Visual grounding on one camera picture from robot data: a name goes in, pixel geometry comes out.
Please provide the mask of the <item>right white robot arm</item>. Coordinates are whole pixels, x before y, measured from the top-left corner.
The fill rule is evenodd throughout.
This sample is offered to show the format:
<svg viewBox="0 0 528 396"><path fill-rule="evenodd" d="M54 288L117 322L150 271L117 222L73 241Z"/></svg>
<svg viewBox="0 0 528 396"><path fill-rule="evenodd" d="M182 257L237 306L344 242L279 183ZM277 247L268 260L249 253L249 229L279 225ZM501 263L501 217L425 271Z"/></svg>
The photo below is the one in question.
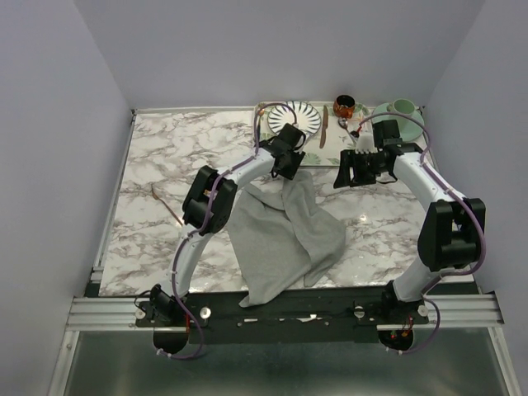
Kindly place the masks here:
<svg viewBox="0 0 528 396"><path fill-rule="evenodd" d="M426 211L417 258L385 286L379 303L381 317L398 323L408 316L409 305L422 301L440 280L469 276L482 266L486 206L455 190L431 168L429 149L404 142L395 120L373 124L370 133L358 127L349 135L355 147L340 153L335 188L374 185L386 172L403 182Z"/></svg>

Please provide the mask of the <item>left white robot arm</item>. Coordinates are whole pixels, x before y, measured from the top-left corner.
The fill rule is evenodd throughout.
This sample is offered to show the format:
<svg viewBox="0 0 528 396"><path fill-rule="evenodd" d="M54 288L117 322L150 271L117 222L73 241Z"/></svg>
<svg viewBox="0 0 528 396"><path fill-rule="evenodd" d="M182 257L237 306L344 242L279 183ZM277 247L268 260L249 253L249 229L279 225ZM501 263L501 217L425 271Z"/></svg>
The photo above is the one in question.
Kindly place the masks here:
<svg viewBox="0 0 528 396"><path fill-rule="evenodd" d="M270 139L257 141L252 155L223 171L202 167L183 203L183 223L177 250L169 267L170 292L155 285L149 303L156 319L166 326L184 323L190 311L182 302L205 246L228 222L234 198L253 180L271 174L294 178L304 159L306 134L291 124Z"/></svg>

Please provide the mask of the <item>grey cloth napkin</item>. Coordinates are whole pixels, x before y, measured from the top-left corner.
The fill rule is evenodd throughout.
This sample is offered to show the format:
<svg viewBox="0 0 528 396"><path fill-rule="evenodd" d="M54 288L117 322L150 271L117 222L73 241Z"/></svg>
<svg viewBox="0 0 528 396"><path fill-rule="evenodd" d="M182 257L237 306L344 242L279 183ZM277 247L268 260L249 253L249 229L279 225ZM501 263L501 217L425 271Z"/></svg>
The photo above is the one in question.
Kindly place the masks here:
<svg viewBox="0 0 528 396"><path fill-rule="evenodd" d="M345 224L317 205L306 171L278 192L245 186L227 230L248 288L242 308L267 304L299 280L314 286L346 250Z"/></svg>

